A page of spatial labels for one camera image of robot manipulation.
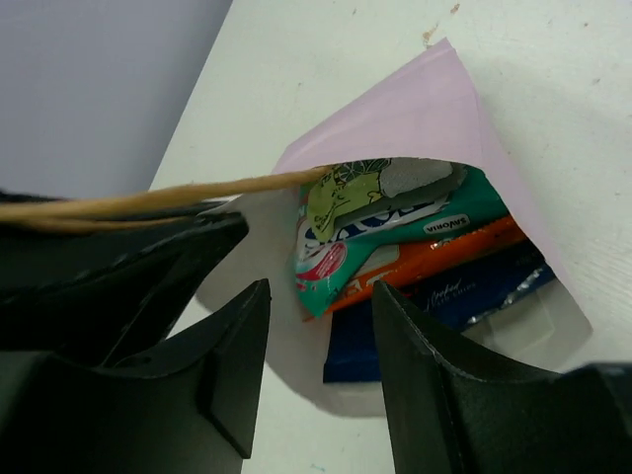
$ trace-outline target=orange snack wrapper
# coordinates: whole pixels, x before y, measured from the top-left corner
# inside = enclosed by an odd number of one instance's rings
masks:
[[[397,287],[431,277],[464,262],[501,250],[526,239],[511,216],[504,217],[445,243],[412,242],[380,248],[362,266],[327,312],[370,298],[378,281]]]

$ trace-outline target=candy wrapper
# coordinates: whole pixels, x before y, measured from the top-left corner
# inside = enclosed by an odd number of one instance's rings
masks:
[[[554,277],[535,246],[525,241],[406,285],[401,291],[438,321],[462,332],[516,304]],[[323,381],[379,379],[371,302],[336,311]]]
[[[373,284],[379,279],[399,288],[525,239],[524,233],[508,216],[447,242],[380,247],[347,283],[328,311],[337,311],[368,299]]]
[[[339,217],[424,189],[449,177],[452,171],[449,163],[415,158],[356,161],[336,166],[309,190],[306,213],[312,232],[320,242],[327,242],[334,235],[335,224],[344,227],[338,222]]]
[[[301,217],[295,261],[298,297],[310,314],[320,317],[379,246],[456,237],[507,213],[483,172],[470,167],[454,192],[349,224],[325,244],[314,235],[309,220]]]
[[[273,173],[393,157],[432,158],[483,170],[557,278],[573,291],[529,190],[503,151],[472,81],[446,40],[289,145]],[[226,204],[221,210],[242,212],[250,232],[208,276],[197,299],[214,310],[254,279],[268,278],[270,368],[291,390],[323,410],[343,416],[381,415],[379,384],[358,388],[322,382],[331,318],[303,322],[307,311],[296,295],[293,274],[297,209],[298,190],[246,195]],[[487,331],[479,334],[479,340],[507,356],[556,369],[591,333],[588,320],[561,284],[546,285],[530,302],[521,303],[508,308],[517,308],[519,318],[503,319],[512,324],[477,325],[474,329],[481,326]]]

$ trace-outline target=black plastic claw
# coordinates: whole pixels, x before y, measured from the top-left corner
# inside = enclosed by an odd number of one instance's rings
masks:
[[[269,317],[263,280],[117,367],[0,353],[2,472],[240,472],[253,442]]]
[[[82,236],[0,228],[0,349],[114,365],[164,339],[247,233],[234,213]]]
[[[632,469],[632,365],[567,374],[524,365],[383,282],[373,320],[398,474]]]
[[[0,201],[46,200],[0,194]],[[236,474],[250,457],[266,280],[166,339],[243,239],[215,204],[90,235],[0,226],[0,472]]]

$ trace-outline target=white table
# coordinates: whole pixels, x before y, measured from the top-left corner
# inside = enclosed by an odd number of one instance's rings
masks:
[[[631,32],[627,0],[235,0],[153,188],[267,174],[448,36],[584,296],[595,333],[570,365],[632,359]],[[179,325],[203,316],[194,302]],[[386,422],[323,414],[266,369],[255,472],[393,472]]]

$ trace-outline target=red logo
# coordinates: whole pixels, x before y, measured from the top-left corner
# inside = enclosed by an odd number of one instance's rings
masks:
[[[296,277],[307,281],[326,278],[339,269],[346,258],[347,246],[341,242],[336,243],[327,249],[320,262],[313,269],[302,274],[296,274]]]

